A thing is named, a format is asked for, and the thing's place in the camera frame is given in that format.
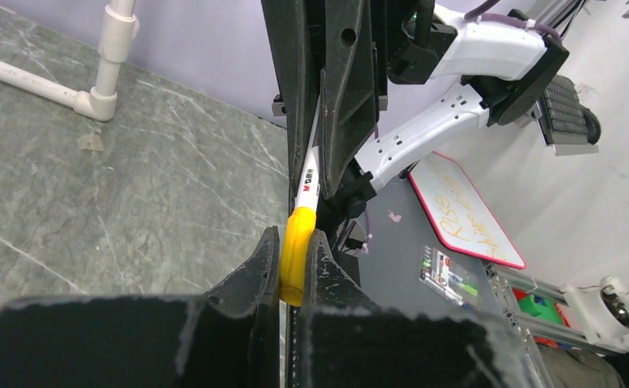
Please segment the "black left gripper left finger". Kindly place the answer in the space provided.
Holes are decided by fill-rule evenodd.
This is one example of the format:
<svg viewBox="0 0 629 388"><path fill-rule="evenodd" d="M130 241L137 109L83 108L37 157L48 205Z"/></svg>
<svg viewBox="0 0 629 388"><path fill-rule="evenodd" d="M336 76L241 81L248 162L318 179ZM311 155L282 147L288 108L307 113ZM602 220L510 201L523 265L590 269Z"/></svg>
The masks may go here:
<svg viewBox="0 0 629 388"><path fill-rule="evenodd" d="M277 387L279 233L202 294L43 296L0 310L0 387Z"/></svg>

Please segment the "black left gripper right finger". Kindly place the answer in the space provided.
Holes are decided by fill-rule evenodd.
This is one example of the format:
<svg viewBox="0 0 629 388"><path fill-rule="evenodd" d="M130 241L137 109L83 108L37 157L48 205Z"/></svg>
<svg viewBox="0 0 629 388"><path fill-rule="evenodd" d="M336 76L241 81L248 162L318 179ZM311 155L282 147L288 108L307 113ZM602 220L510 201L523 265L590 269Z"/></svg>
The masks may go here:
<svg viewBox="0 0 629 388"><path fill-rule="evenodd" d="M529 387L526 352L496 316L440 298L428 313L374 302L334 260L325 233L308 243L293 353L296 387Z"/></svg>

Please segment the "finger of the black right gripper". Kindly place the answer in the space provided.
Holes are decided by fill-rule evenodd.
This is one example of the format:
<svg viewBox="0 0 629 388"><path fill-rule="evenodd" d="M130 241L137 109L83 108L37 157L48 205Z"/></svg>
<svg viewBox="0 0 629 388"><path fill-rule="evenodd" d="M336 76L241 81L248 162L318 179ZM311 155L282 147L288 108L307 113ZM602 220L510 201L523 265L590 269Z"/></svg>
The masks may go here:
<svg viewBox="0 0 629 388"><path fill-rule="evenodd" d="M378 119L369 1L326 1L320 161L323 196L336 195L347 165Z"/></svg>
<svg viewBox="0 0 629 388"><path fill-rule="evenodd" d="M319 74L316 37L323 31L320 1L263 0L279 94L286 116L289 186L297 186L315 117Z"/></svg>

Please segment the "yellow marker cap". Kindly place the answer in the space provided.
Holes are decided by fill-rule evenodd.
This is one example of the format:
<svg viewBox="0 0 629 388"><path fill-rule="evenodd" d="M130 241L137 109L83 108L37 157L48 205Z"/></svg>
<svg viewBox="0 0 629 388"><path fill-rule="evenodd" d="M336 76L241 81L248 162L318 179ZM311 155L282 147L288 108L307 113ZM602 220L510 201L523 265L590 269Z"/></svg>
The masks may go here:
<svg viewBox="0 0 629 388"><path fill-rule="evenodd" d="M302 305L305 266L311 235L316 226L316 212L296 208L288 218L279 265L279 294L285 303Z"/></svg>

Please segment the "white marker pen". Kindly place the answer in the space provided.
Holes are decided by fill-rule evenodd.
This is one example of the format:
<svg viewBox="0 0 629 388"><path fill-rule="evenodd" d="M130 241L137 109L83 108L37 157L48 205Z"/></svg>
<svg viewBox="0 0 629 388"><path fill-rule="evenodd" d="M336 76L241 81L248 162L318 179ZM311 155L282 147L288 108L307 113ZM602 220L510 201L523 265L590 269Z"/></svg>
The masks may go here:
<svg viewBox="0 0 629 388"><path fill-rule="evenodd" d="M320 108L321 102L318 101L311 125L310 138L306 147L298 192L294 201L295 209L309 209L314 213L318 207L320 190Z"/></svg>

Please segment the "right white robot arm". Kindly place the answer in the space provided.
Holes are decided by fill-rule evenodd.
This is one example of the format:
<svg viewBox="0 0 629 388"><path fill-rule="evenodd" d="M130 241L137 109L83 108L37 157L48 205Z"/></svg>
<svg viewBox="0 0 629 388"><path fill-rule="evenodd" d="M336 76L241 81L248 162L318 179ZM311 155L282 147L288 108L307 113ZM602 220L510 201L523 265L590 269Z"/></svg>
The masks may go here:
<svg viewBox="0 0 629 388"><path fill-rule="evenodd" d="M467 13L434 1L265 1L279 96L287 120L291 196L359 198L451 135L505 125L543 95L568 58L555 30L485 2ZM388 86L451 77L434 104L372 138Z"/></svg>

